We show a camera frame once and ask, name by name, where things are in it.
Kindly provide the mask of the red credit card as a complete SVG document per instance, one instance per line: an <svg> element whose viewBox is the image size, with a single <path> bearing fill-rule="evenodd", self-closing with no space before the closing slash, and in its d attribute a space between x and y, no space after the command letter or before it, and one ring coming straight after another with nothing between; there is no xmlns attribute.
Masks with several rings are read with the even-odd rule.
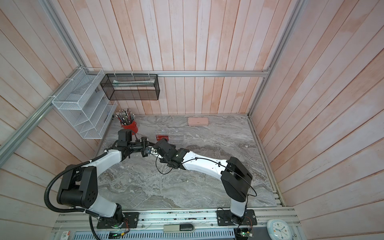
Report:
<svg viewBox="0 0 384 240"><path fill-rule="evenodd" d="M169 136L168 135L156 135L156 140L157 141L161 141L161 140L165 140L165 141L169 141Z"/></svg>

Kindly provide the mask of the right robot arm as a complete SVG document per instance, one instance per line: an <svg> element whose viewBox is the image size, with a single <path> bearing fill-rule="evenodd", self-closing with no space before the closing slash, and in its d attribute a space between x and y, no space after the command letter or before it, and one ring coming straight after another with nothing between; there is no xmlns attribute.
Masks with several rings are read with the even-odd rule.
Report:
<svg viewBox="0 0 384 240"><path fill-rule="evenodd" d="M198 155L187 149L176 149L167 140L158 141L151 149L161 163L172 169L196 171L220 180L231 198L229 210L217 210L219 226L244 225L247 219L247 204L249 190L253 187L253 176L242 162L231 157L228 160L218 160Z"/></svg>

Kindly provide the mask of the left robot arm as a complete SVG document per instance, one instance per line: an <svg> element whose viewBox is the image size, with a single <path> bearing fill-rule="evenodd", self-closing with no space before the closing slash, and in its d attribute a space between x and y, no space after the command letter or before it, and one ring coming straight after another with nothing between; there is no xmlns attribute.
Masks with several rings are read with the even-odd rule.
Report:
<svg viewBox="0 0 384 240"><path fill-rule="evenodd" d="M107 222L112 228L121 227L125 221L122 207L99 194L98 177L133 153L141 153L143 157L147 157L153 145L147 137L133 142L131 130L118 131L118 140L106 148L103 154L86 162L67 166L50 181L44 193L47 208L57 213L86 213L99 221ZM60 209L51 203L50 192L59 179L61 184L57 203L71 207L70 209Z"/></svg>

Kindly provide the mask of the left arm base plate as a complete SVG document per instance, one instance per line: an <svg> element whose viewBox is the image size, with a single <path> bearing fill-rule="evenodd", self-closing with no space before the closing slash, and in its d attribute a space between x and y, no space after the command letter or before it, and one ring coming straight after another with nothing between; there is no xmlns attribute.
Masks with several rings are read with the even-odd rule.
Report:
<svg viewBox="0 0 384 240"><path fill-rule="evenodd" d="M139 212L122 212L111 218L100 217L97 229L135 229L138 225Z"/></svg>

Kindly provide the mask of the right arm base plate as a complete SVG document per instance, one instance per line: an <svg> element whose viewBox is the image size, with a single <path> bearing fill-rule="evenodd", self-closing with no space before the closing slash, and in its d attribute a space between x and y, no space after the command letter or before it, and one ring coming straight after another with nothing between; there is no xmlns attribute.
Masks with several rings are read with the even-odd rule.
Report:
<svg viewBox="0 0 384 240"><path fill-rule="evenodd" d="M216 211L219 226L255 226L257 225L254 210L246 209L243 217L234 215L230 210L219 209Z"/></svg>

